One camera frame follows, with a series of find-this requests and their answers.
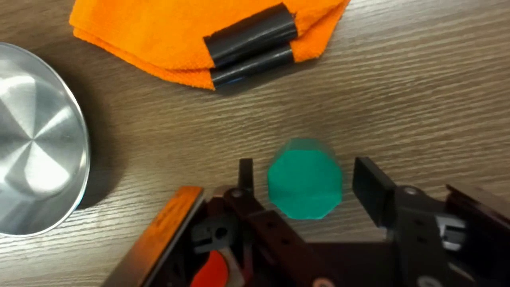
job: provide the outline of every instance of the metal bowl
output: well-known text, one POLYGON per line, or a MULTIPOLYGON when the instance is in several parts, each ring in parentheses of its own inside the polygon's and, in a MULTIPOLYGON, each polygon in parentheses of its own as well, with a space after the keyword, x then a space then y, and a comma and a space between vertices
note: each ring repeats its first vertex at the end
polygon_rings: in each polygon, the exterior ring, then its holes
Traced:
POLYGON ((62 79, 35 55, 0 44, 0 233, 64 222, 83 198, 89 141, 62 79))

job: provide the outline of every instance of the wooden table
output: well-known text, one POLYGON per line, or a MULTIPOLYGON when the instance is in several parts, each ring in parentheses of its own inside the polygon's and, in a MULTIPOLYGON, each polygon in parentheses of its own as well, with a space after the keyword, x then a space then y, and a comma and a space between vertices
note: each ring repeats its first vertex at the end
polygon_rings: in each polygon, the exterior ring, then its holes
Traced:
MULTIPOLYGON (((41 237, 0 237, 0 286, 99 286, 178 187, 233 184, 242 157, 255 158, 269 206, 264 171, 298 136, 327 142, 349 178, 354 157, 370 155, 438 198, 448 181, 510 198, 507 0, 352 0, 320 61, 229 98, 164 83, 75 40, 70 9, 0 0, 0 40, 62 74, 94 149, 81 211, 41 237)), ((292 225, 311 241, 381 238, 346 190, 327 221, 292 225)))

